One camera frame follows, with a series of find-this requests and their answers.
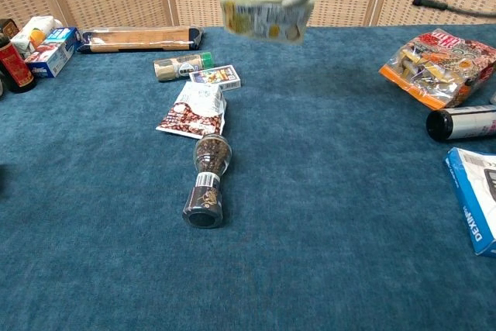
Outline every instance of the orange label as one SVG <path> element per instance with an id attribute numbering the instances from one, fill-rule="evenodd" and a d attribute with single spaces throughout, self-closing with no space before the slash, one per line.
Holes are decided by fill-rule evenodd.
<path id="1" fill-rule="evenodd" d="M 402 78 L 396 71 L 391 69 L 389 66 L 384 65 L 379 72 L 385 76 L 387 79 L 390 81 L 393 81 L 395 84 L 397 84 L 399 87 L 401 87 L 403 90 L 407 91 L 410 95 L 415 97 L 417 100 L 419 100 L 422 104 L 426 105 L 432 110 L 439 110 L 442 109 L 446 106 L 446 104 L 437 98 L 426 95 L 424 92 L 422 92 L 420 89 L 417 87 L 413 86 L 410 84 L 409 81 L 406 81 L 404 78 Z"/>
<path id="2" fill-rule="evenodd" d="M 12 43 L 0 48 L 0 61 L 19 87 L 33 81 L 33 75 Z"/>
<path id="3" fill-rule="evenodd" d="M 270 38 L 277 38 L 279 36 L 279 26 L 278 25 L 272 25 L 269 28 L 269 37 Z"/>

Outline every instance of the black cable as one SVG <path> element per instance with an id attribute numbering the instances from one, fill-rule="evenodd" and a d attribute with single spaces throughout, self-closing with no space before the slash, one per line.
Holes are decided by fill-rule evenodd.
<path id="1" fill-rule="evenodd" d="M 482 12 L 482 11 L 469 11 L 468 9 L 460 9 L 448 5 L 446 11 L 458 13 L 459 15 L 472 16 L 472 17 L 486 17 L 488 19 L 496 19 L 496 12 Z"/>
<path id="2" fill-rule="evenodd" d="M 485 17 L 488 19 L 496 19 L 496 12 L 470 11 L 468 9 L 453 7 L 452 5 L 448 5 L 447 3 L 444 2 L 438 2 L 437 0 L 413 0 L 413 5 L 417 7 L 437 9 L 439 11 L 448 11 L 463 16 Z"/>

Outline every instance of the black cylinder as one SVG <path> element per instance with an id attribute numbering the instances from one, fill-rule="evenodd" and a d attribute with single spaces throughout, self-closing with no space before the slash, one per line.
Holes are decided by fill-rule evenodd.
<path id="1" fill-rule="evenodd" d="M 192 188 L 183 219 L 196 228 L 216 228 L 222 222 L 222 195 L 218 187 L 195 186 Z"/>
<path id="2" fill-rule="evenodd" d="M 496 105 L 435 110 L 427 116 L 425 127 L 436 141 L 494 135 Z"/>

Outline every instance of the blue carpet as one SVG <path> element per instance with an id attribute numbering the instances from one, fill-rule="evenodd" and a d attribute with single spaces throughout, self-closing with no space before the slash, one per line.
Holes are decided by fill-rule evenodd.
<path id="1" fill-rule="evenodd" d="M 233 64 L 225 224 L 181 218 L 195 140 L 156 125 L 184 81 L 153 60 L 75 55 L 0 99 L 0 329 L 493 329 L 429 109 L 378 74 L 435 26 L 309 29 L 300 47 L 206 30 Z M 443 26 L 496 46 L 496 25 Z M 487 104 L 496 78 L 465 105 Z"/>

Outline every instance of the peppercorns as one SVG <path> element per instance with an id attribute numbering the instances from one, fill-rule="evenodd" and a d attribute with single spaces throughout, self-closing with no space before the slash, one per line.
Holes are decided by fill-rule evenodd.
<path id="1" fill-rule="evenodd" d="M 195 166 L 198 172 L 212 172 L 222 176 L 231 160 L 231 147 L 219 135 L 204 136 L 196 143 Z"/>

